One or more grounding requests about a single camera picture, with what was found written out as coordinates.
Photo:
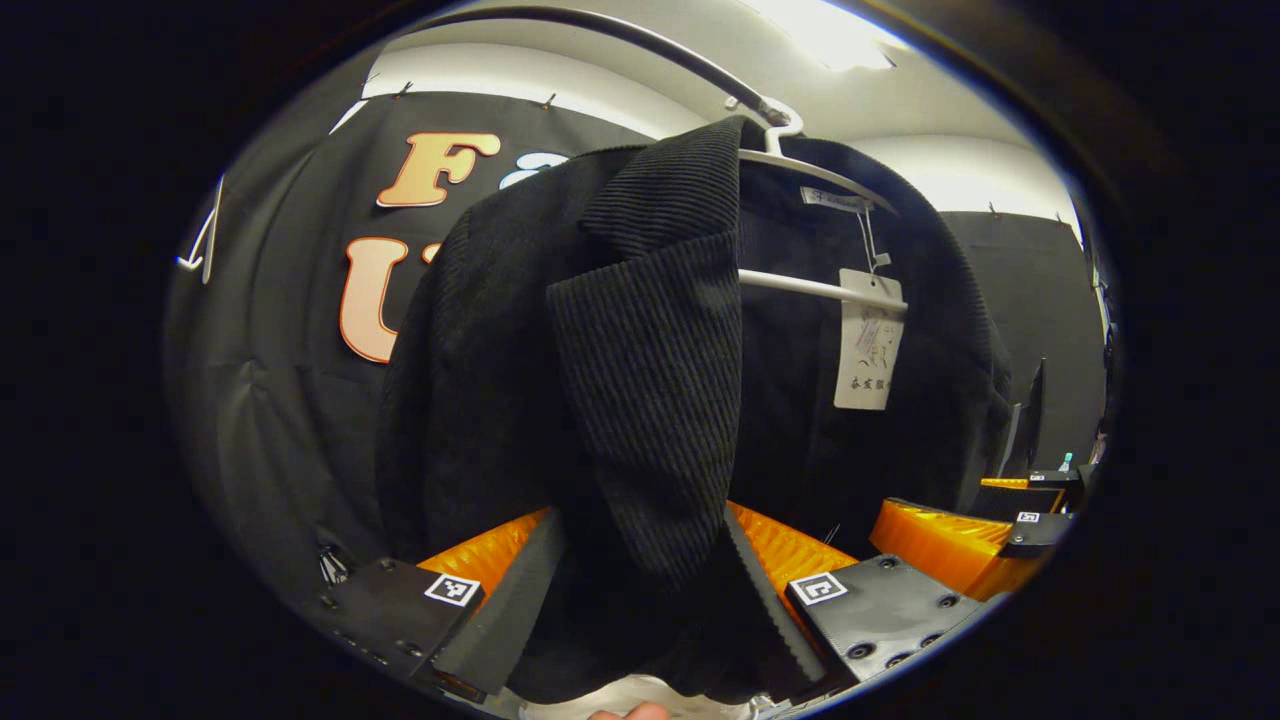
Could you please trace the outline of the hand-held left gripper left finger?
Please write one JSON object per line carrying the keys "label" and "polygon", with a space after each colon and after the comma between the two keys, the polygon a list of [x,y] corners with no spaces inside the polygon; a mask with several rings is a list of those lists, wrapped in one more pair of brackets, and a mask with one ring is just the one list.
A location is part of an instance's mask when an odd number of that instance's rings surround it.
{"label": "hand-held left gripper left finger", "polygon": [[421,694],[493,706],[538,625],[567,539],[540,509],[429,559],[333,573],[302,619],[358,662]]}

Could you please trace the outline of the black backdrop cloth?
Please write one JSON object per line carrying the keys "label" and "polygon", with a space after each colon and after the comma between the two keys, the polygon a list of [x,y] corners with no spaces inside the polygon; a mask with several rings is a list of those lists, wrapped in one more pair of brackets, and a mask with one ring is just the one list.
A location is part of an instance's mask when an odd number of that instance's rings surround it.
{"label": "black backdrop cloth", "polygon": [[[620,110],[488,92],[353,99],[319,88],[227,172],[209,284],[180,269],[166,319],[170,396],[195,484],[288,601],[381,555],[372,355],[472,202],[566,158],[701,124],[666,99]],[[893,132],[851,146],[910,182],[974,266],[1023,402],[1044,369],[1038,462],[1084,462],[1103,406],[1105,331],[1075,204],[1019,143]]]}

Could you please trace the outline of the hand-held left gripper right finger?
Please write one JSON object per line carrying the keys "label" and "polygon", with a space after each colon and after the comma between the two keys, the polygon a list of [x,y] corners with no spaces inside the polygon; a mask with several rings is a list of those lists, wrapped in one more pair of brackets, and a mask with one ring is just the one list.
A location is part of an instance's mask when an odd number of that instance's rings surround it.
{"label": "hand-held left gripper right finger", "polygon": [[963,634],[1004,594],[980,601],[904,560],[858,561],[763,514],[730,503],[727,528],[762,597],[771,633],[765,675],[776,701],[846,696]]}

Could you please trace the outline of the white clothes hanger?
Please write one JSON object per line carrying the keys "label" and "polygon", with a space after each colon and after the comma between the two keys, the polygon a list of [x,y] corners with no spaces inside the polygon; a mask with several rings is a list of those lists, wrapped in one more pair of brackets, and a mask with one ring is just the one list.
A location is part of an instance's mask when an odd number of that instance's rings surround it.
{"label": "white clothes hanger", "polygon": [[[892,214],[899,213],[887,199],[882,197],[879,193],[872,191],[864,184],[832,170],[827,170],[826,168],[787,156],[782,149],[781,140],[783,137],[797,136],[804,129],[803,118],[791,106],[773,97],[763,96],[760,108],[756,109],[756,114],[765,120],[765,149],[763,151],[741,149],[739,150],[740,160],[776,167],[803,176],[810,176],[818,181],[851,191],[861,200],[891,211]],[[886,283],[876,277],[872,279],[868,288],[850,290],[836,284],[824,284],[814,281],[748,269],[740,270],[739,275],[744,284],[832,299],[840,302],[861,304],[869,307],[879,307],[890,313],[905,313],[908,310],[908,305],[902,300],[892,296],[892,293],[888,292]]]}
{"label": "white clothes hanger", "polygon": [[220,176],[212,192],[210,211],[196,234],[189,251],[186,256],[175,258],[175,264],[182,270],[198,274],[201,284],[209,284],[212,277],[225,182],[227,174]]}

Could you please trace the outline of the black clothes rack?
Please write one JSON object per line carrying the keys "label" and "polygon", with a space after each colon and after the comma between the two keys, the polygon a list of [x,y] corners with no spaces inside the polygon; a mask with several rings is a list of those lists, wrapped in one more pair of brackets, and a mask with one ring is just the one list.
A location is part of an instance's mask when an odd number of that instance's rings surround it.
{"label": "black clothes rack", "polygon": [[436,15],[410,26],[406,32],[413,33],[480,20],[545,22],[617,38],[655,56],[660,56],[716,86],[727,97],[737,101],[741,108],[762,118],[767,129],[785,127],[794,119],[790,111],[782,109],[780,101],[759,94],[740,78],[699,53],[631,22],[595,12],[562,6],[490,6],[457,12],[449,15]]}

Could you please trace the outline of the black ribbed jacket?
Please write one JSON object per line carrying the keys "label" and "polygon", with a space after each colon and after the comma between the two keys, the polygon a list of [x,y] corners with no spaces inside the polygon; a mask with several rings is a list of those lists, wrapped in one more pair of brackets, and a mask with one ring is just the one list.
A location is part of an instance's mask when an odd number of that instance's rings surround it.
{"label": "black ribbed jacket", "polygon": [[[900,174],[822,138],[790,158],[899,211],[744,163],[740,117],[599,150],[474,204],[392,351],[376,470],[390,556],[420,561],[540,509],[567,548],[509,688],[559,703],[621,678],[741,703],[773,683],[741,503],[856,553],[883,498],[963,503],[998,451],[1009,355],[972,265]],[[744,284],[742,269],[865,290]]]}

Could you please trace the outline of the ceiling light panel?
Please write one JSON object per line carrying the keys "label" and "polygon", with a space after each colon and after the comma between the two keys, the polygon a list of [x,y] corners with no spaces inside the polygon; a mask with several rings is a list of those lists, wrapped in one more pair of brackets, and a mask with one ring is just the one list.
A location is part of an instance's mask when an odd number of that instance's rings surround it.
{"label": "ceiling light panel", "polygon": [[786,33],[832,72],[895,67],[887,47],[901,41],[869,20],[827,0],[739,0]]}

